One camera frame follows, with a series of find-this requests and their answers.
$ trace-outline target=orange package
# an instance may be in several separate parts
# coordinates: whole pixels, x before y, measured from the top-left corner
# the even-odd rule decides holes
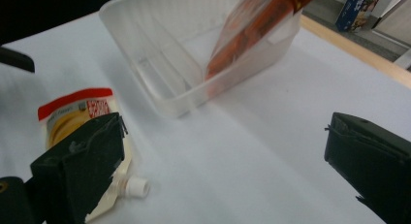
[[[205,79],[220,73],[254,47],[289,13],[296,13],[311,0],[240,0],[228,16]]]

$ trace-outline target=black object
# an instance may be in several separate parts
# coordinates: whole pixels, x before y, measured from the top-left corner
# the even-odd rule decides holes
[[[0,178],[0,223],[84,223],[124,159],[123,137],[118,112],[102,115],[36,159],[25,184]]]
[[[34,73],[34,61],[29,56],[20,52],[0,47],[0,63],[20,68]]]
[[[325,159],[387,223],[411,223],[411,143],[367,120],[335,112]]]

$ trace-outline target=box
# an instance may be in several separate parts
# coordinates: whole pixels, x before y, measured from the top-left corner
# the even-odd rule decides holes
[[[347,0],[335,23],[339,31],[359,32],[379,0]]]
[[[272,34],[206,80],[206,65],[238,0],[112,0],[100,18],[156,110],[176,117],[278,61],[300,29],[289,14]]]

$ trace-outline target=white table surface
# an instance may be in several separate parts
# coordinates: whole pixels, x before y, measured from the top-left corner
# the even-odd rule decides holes
[[[324,128],[345,112],[411,140],[411,91],[304,29],[276,65],[179,119],[152,109],[96,14],[7,47],[36,74],[0,65],[0,176],[31,177],[40,105],[114,90],[152,187],[93,223],[383,223],[325,162]]]

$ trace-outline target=clear plastic container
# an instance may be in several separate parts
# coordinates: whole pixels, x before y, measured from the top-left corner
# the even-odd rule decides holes
[[[158,112],[180,116],[278,61],[300,29],[300,13],[229,68],[206,80],[206,66],[238,0],[112,0],[100,19]]]

